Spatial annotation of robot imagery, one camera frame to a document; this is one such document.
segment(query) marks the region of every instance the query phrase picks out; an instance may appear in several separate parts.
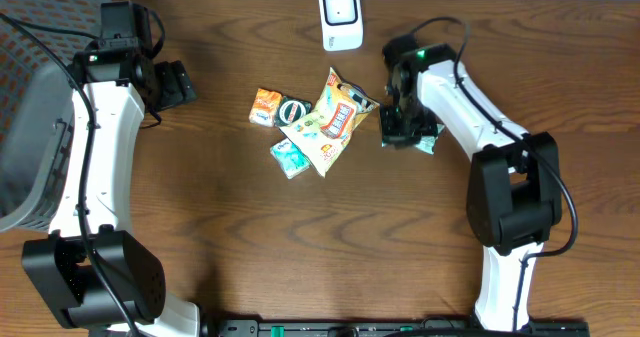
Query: wood grain surface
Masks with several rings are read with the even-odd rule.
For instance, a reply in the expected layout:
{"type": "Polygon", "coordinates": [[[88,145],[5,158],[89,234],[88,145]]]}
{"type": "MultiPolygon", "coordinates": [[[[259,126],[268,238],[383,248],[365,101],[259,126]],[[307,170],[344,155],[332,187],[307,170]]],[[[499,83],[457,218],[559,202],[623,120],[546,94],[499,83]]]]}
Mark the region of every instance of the wood grain surface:
{"type": "MultiPolygon", "coordinates": [[[[424,19],[472,23],[464,62],[509,117],[549,131],[578,206],[580,235],[536,265],[533,318],[578,318],[593,336],[640,335],[640,3],[606,0],[362,0],[364,45],[327,53],[317,0],[134,0],[158,11],[199,100],[138,135],[136,237],[168,286],[218,315],[408,319],[469,314],[482,248],[465,215],[469,162],[451,135],[435,156],[380,147],[373,114],[325,179],[287,180],[277,129],[249,124],[257,88],[315,102],[334,66],[386,101],[381,48],[424,19]]],[[[424,43],[461,41],[433,25],[424,43]]],[[[546,249],[561,246],[568,215],[546,249]]],[[[0,334],[70,335],[0,238],[0,334]]]]}

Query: plastic basket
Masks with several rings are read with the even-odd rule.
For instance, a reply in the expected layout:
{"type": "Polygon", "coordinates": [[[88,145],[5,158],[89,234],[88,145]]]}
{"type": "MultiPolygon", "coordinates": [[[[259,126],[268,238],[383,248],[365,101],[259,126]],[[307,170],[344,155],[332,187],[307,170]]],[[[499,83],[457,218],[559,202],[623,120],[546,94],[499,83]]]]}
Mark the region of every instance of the plastic basket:
{"type": "MultiPolygon", "coordinates": [[[[0,0],[14,19],[100,34],[110,0],[0,0]]],[[[69,63],[88,38],[30,30],[69,63]]],[[[0,231],[46,231],[57,209],[73,135],[71,87],[26,37],[0,21],[0,231]]]]}

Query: green led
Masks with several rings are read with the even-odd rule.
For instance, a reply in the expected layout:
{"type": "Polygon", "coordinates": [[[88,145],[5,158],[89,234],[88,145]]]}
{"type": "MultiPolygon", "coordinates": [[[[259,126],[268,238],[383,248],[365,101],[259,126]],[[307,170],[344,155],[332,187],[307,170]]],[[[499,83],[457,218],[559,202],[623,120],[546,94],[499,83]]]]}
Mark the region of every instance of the green led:
{"type": "Polygon", "coordinates": [[[271,327],[271,337],[284,337],[284,327],[280,327],[280,326],[271,327]]]}

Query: yellow snack bag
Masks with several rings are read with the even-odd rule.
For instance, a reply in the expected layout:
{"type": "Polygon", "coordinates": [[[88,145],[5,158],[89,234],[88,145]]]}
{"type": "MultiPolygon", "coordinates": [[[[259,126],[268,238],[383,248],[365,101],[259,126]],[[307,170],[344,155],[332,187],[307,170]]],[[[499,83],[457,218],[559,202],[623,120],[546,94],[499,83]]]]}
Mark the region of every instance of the yellow snack bag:
{"type": "Polygon", "coordinates": [[[311,113],[280,130],[324,177],[345,149],[353,130],[378,103],[329,71],[322,95],[311,113]]]}

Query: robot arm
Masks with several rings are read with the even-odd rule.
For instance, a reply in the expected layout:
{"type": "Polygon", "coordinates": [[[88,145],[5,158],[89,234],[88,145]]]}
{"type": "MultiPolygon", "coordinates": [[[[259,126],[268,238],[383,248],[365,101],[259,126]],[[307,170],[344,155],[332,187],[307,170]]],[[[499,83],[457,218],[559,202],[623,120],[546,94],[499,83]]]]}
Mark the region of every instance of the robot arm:
{"type": "Polygon", "coordinates": [[[69,69],[84,85],[95,113],[93,147],[84,162],[88,112],[78,91],[73,91],[75,131],[63,197],[49,238],[26,242],[22,263],[61,326],[87,328],[98,335],[105,326],[109,331],[129,331],[92,266],[79,265],[86,256],[76,203],[81,168],[88,163],[88,238],[138,330],[147,336],[198,337],[201,311],[166,292],[162,264],[133,237],[129,191],[144,113],[195,99],[179,61],[153,64],[159,49],[151,48],[147,13],[130,2],[103,4],[100,41],[74,56],[69,69]]]}
{"type": "MultiPolygon", "coordinates": [[[[471,160],[467,216],[484,245],[482,289],[475,316],[484,329],[511,331],[518,293],[521,260],[542,251],[549,229],[560,220],[560,192],[536,161],[469,101],[453,74],[456,53],[447,45],[419,48],[413,36],[392,40],[383,50],[390,71],[387,91],[394,105],[381,109],[383,140],[396,146],[437,135],[436,116],[471,160]],[[526,173],[526,181],[511,185],[509,174],[526,173]]],[[[557,148],[546,133],[529,136],[510,121],[480,91],[458,65],[467,90],[480,106],[507,130],[545,155],[557,169],[557,148]]],[[[533,263],[525,271],[517,323],[529,322],[526,304],[533,263]]]]}

